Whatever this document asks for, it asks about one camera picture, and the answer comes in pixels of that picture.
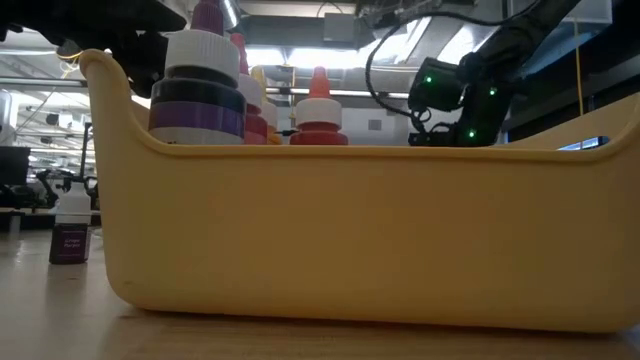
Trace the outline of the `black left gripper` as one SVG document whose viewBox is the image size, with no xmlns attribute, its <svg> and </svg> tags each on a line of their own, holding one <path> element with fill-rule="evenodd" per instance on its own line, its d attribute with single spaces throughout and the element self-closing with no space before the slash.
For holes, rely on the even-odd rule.
<svg viewBox="0 0 640 360">
<path fill-rule="evenodd" d="M 71 40 L 89 48 L 125 36 L 119 63 L 133 92 L 143 98 L 150 98 L 164 77 L 168 39 L 157 32 L 185 25 L 186 19 L 160 0 L 0 0 L 0 43 L 26 29 L 55 45 Z"/>
</svg>

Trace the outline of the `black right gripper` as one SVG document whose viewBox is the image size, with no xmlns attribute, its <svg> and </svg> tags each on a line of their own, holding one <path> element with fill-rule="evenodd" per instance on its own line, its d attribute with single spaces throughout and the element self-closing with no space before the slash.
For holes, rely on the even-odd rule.
<svg viewBox="0 0 640 360">
<path fill-rule="evenodd" d="M 502 118 L 474 120 L 463 117 L 455 123 L 438 122 L 430 129 L 428 121 L 418 116 L 410 118 L 416 131 L 408 135 L 408 144 L 417 147 L 486 147 L 496 142 L 503 124 Z"/>
</svg>

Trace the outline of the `purple food coloring bottle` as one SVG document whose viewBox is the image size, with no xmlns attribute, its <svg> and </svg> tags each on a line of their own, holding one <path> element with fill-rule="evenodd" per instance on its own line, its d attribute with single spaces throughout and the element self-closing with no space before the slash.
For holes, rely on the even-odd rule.
<svg viewBox="0 0 640 360">
<path fill-rule="evenodd" d="M 199 0 L 191 26 L 169 36 L 164 77 L 152 86 L 149 133 L 168 144 L 242 145 L 247 103 L 239 68 L 220 0 Z"/>
</svg>

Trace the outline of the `pink food coloring bottle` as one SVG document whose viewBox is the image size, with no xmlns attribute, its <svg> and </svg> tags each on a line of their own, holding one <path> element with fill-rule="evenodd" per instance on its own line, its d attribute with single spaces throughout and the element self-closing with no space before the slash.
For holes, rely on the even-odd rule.
<svg viewBox="0 0 640 360">
<path fill-rule="evenodd" d="M 262 87 L 249 75 L 244 36 L 233 33 L 230 35 L 230 40 L 237 47 L 240 55 L 238 90 L 246 101 L 244 141 L 249 145 L 266 145 L 268 124 L 261 116 Z"/>
</svg>

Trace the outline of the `yellow food coloring bottle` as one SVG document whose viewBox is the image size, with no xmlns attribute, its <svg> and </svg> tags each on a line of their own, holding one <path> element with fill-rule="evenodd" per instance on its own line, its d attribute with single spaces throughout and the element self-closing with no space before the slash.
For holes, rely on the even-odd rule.
<svg viewBox="0 0 640 360">
<path fill-rule="evenodd" d="M 251 69 L 251 76 L 261 87 L 261 115 L 267 122 L 267 143 L 269 145 L 281 145 L 282 139 L 277 133 L 277 108 L 267 98 L 267 80 L 263 67 L 260 65 L 254 66 Z"/>
</svg>

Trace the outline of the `red food coloring bottle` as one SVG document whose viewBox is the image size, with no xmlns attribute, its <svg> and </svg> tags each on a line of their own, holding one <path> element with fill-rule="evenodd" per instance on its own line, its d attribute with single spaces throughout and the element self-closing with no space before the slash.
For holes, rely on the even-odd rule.
<svg viewBox="0 0 640 360">
<path fill-rule="evenodd" d="M 349 144 L 342 129 L 342 106 L 330 95 L 330 82 L 324 67 L 313 70 L 309 94 L 295 109 L 296 132 L 290 136 L 290 145 Z"/>
</svg>

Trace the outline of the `small grape purple bottle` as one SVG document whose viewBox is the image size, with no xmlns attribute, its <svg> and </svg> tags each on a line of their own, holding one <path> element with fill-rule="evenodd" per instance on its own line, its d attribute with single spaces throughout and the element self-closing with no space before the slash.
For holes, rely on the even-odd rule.
<svg viewBox="0 0 640 360">
<path fill-rule="evenodd" d="M 85 263 L 90 250 L 92 210 L 83 182 L 71 182 L 70 189 L 59 198 L 54 215 L 49 263 Z"/>
</svg>

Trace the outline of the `long ceiling light bar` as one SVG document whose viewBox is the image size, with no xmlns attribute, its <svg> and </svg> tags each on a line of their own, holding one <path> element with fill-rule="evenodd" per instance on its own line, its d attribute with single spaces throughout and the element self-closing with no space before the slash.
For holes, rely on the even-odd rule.
<svg viewBox="0 0 640 360">
<path fill-rule="evenodd" d="M 291 88 L 291 87 L 267 87 L 266 93 L 269 95 L 294 95 L 294 96 L 307 96 L 310 93 L 308 88 Z M 368 91 L 361 90 L 329 90 L 329 94 L 332 97 L 358 97 L 358 98 L 370 98 L 371 94 Z M 380 98 L 391 100 L 408 100 L 409 93 L 407 92 L 380 92 L 378 93 Z"/>
</svg>

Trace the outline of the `yellow plastic bin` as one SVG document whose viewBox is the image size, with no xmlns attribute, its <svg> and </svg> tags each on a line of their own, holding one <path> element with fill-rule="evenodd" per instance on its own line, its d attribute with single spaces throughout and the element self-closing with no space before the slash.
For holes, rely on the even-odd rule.
<svg viewBox="0 0 640 360">
<path fill-rule="evenodd" d="M 481 148 L 178 146 L 80 59 L 106 273 L 144 309 L 573 332 L 640 324 L 640 93 Z"/>
</svg>

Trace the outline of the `black monitor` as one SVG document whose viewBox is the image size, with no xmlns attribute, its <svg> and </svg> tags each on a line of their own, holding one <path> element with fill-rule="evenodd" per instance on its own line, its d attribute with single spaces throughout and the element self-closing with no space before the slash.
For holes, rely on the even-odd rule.
<svg viewBox="0 0 640 360">
<path fill-rule="evenodd" d="M 29 169 L 29 147 L 0 146 L 0 185 L 25 185 Z"/>
</svg>

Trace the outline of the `silver ventilation duct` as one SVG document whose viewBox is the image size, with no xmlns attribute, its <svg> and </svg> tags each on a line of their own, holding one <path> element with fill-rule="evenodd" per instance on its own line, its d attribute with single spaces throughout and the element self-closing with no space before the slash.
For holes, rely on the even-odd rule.
<svg viewBox="0 0 640 360">
<path fill-rule="evenodd" d="M 226 29 L 236 27 L 241 20 L 241 12 L 236 0 L 220 0 L 220 2 L 224 16 L 224 27 Z"/>
</svg>

